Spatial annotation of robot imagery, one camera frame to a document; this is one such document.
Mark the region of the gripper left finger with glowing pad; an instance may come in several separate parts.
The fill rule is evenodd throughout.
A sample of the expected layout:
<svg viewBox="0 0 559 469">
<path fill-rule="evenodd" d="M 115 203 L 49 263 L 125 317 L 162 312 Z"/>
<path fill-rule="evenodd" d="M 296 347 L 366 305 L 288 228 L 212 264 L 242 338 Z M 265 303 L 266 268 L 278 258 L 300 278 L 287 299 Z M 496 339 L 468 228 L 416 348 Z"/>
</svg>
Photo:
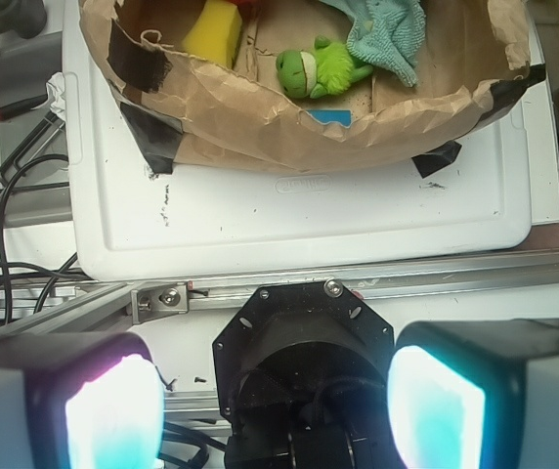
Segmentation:
<svg viewBox="0 0 559 469">
<path fill-rule="evenodd" d="M 134 333 L 0 334 L 0 468 L 151 468 L 163 399 Z"/>
</svg>

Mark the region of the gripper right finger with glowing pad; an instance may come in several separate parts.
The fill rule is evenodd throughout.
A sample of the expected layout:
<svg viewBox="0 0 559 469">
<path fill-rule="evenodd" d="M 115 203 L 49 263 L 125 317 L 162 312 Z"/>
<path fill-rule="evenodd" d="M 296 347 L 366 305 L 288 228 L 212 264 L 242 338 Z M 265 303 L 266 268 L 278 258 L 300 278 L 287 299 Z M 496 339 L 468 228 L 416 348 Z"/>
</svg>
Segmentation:
<svg viewBox="0 0 559 469">
<path fill-rule="evenodd" d="M 415 321 L 387 400 L 408 468 L 559 468 L 559 319 Z"/>
</svg>

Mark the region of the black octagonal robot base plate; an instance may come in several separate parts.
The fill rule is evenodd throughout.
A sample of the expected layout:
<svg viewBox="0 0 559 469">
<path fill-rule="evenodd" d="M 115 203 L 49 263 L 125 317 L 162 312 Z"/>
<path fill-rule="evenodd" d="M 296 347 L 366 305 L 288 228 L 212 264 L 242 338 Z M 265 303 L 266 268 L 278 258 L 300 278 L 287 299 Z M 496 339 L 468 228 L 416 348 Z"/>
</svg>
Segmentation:
<svg viewBox="0 0 559 469">
<path fill-rule="evenodd" d="M 229 468 L 398 468 L 392 325 L 333 280 L 258 288 L 215 338 Z"/>
</svg>

